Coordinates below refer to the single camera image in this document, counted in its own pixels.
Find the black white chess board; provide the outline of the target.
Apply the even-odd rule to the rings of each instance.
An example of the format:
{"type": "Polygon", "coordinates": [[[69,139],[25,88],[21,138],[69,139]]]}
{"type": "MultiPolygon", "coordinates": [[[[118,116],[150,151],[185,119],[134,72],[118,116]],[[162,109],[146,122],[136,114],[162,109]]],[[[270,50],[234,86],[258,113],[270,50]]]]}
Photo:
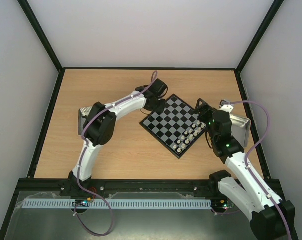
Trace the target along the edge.
{"type": "Polygon", "coordinates": [[[192,106],[173,94],[165,101],[162,113],[153,112],[139,124],[176,158],[180,159],[205,133],[205,128],[200,128],[202,122],[198,120],[198,115],[194,111],[192,106]],[[189,140],[189,144],[185,144],[185,140],[189,139],[190,134],[194,135],[195,130],[199,130],[199,134],[193,136],[193,139],[189,140]]]}

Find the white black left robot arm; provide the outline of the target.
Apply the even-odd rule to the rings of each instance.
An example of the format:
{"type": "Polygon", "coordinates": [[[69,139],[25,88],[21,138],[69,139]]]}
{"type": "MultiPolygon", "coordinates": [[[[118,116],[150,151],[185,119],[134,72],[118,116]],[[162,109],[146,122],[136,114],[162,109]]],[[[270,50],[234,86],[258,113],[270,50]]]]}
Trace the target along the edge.
{"type": "Polygon", "coordinates": [[[137,87],[131,94],[115,102],[95,103],[86,117],[81,132],[83,147],[79,160],[72,170],[74,177],[81,182],[92,177],[98,154],[113,137],[118,120],[141,109],[162,113],[165,108],[164,96],[168,89],[168,86],[157,78],[149,85],[137,87]]]}

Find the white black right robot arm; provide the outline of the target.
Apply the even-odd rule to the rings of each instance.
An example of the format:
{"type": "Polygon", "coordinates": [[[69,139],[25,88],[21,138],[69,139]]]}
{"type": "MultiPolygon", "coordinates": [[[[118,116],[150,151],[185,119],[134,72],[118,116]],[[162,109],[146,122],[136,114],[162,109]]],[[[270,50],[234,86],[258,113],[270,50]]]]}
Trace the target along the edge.
{"type": "Polygon", "coordinates": [[[296,209],[282,199],[259,175],[249,161],[249,152],[232,133],[233,103],[221,101],[220,109],[198,99],[195,114],[205,124],[214,154],[229,168],[235,178],[222,170],[210,175],[209,191],[225,195],[247,217],[258,240],[293,238],[296,209]]]}

